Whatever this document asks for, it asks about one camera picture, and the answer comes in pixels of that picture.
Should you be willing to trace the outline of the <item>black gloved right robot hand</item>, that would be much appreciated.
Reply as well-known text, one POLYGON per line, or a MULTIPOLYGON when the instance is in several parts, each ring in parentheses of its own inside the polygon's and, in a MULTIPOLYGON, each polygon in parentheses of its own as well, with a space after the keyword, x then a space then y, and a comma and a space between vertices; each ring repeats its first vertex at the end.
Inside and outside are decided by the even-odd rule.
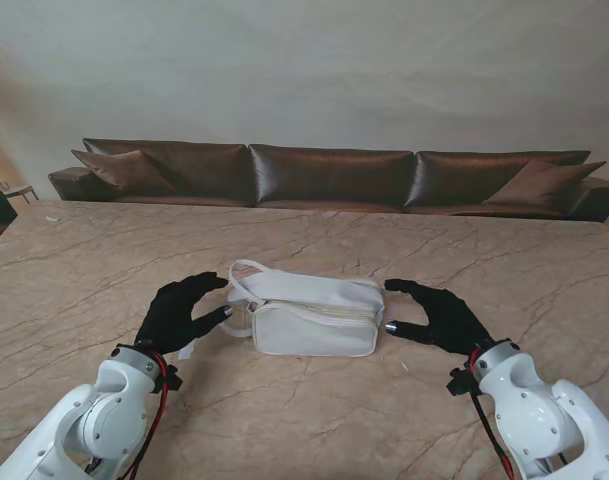
POLYGON ((425 311, 428 324, 390 321, 385 331, 448 353, 470 357, 476 348, 491 348, 496 341, 466 302, 446 289, 437 289, 411 280, 388 279, 385 289, 410 295, 425 311))

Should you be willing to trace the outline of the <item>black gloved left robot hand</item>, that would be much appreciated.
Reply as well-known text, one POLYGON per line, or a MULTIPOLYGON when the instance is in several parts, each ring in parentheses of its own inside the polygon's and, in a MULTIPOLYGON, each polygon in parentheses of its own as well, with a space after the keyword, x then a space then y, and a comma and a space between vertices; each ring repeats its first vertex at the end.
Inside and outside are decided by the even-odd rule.
POLYGON ((231 315, 231 307, 221 306, 197 319, 193 308, 206 294, 227 285, 215 272, 202 272, 163 286, 150 303, 134 345, 165 355, 207 335, 231 315))

